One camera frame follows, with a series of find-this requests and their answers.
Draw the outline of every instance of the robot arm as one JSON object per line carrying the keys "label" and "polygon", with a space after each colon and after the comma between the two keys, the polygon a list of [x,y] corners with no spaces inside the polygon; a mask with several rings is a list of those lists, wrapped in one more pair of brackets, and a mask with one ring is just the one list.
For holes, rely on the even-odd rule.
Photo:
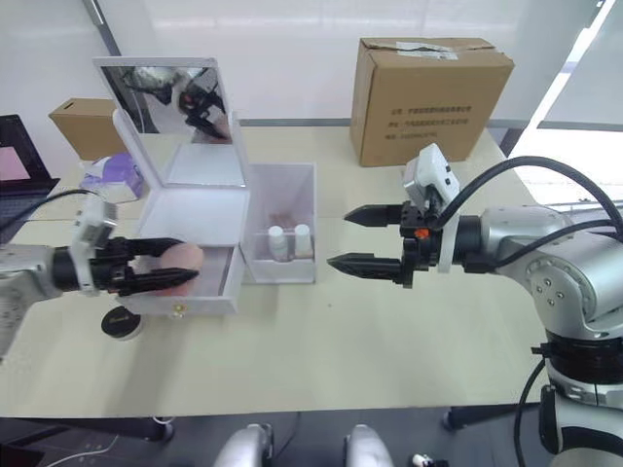
{"label": "robot arm", "polygon": [[[542,401],[541,414],[554,414],[541,418],[544,446],[555,453],[583,447],[623,457],[619,429],[623,426],[623,287],[619,273],[623,270],[623,243],[611,229],[574,232],[578,229],[567,215],[543,206],[503,206],[480,216],[455,212],[440,226],[444,210],[457,196],[458,182],[437,153],[436,147],[425,148],[407,165],[404,186],[409,201],[362,206],[346,216],[365,227],[399,225],[402,258],[348,253],[328,263],[350,275],[388,279],[406,288],[412,286],[415,270],[437,267],[447,271],[449,263],[466,272],[495,273],[515,280],[534,299],[548,339],[538,353],[546,358],[556,397]],[[601,225],[611,223],[603,221]],[[569,234],[557,237],[560,230]],[[547,235],[556,239],[535,244]],[[586,411],[600,415],[587,418]],[[604,432],[608,422],[618,428]],[[585,430],[583,436],[576,436],[578,429]]]}
{"label": "robot arm", "polygon": [[197,276],[196,270],[181,268],[136,273],[128,265],[135,257],[159,257],[180,241],[109,239],[115,226],[115,205],[89,195],[78,213],[70,246],[0,247],[0,360],[9,351],[24,315],[37,302],[78,290],[91,297],[100,290],[122,297],[181,285]]}

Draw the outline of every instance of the cardboard box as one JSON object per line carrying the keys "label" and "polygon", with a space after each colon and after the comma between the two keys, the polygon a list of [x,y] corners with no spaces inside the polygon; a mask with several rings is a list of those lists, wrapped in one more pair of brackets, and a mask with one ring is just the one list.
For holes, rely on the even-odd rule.
{"label": "cardboard box", "polygon": [[113,126],[111,99],[71,98],[50,118],[83,161],[96,161],[128,150]]}
{"label": "cardboard box", "polygon": [[361,164],[403,164],[430,143],[467,159],[513,66],[482,39],[361,39],[350,123]]}

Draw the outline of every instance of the floor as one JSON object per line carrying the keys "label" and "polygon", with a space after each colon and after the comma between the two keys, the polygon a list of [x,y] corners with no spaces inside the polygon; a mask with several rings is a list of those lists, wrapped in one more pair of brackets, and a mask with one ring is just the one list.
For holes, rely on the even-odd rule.
{"label": "floor", "polygon": [[[270,423],[275,431],[275,450],[295,431],[279,466],[342,466],[343,438],[357,423],[373,427],[384,440],[394,465],[405,466],[416,452],[446,459],[453,467],[502,467],[516,465],[512,445],[512,415],[449,433],[440,420],[445,409],[391,409],[256,415],[194,416],[173,421],[175,435],[165,444],[120,438],[106,454],[74,458],[71,466],[106,467],[202,467],[211,466],[219,449],[248,423]],[[41,429],[23,420],[0,418],[0,443]],[[67,455],[107,447],[114,436],[72,429],[30,447],[45,453],[41,466]],[[545,467],[551,461],[538,441],[537,413],[526,413],[523,446],[528,465]]]}

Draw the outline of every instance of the mirror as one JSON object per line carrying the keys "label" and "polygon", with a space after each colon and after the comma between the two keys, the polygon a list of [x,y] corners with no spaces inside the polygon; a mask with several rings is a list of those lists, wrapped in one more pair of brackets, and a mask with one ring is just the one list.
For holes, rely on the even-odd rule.
{"label": "mirror", "polygon": [[244,186],[218,69],[142,63],[101,71],[163,183]]}

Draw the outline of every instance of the small bottle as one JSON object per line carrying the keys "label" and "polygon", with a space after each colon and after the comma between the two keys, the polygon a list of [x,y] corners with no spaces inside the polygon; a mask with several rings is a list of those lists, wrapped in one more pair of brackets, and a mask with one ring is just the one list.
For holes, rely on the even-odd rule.
{"label": "small bottle", "polygon": [[269,250],[275,261],[284,263],[290,259],[288,255],[288,239],[280,226],[269,228]]}
{"label": "small bottle", "polygon": [[313,257],[312,231],[307,224],[299,224],[294,228],[294,257]]}

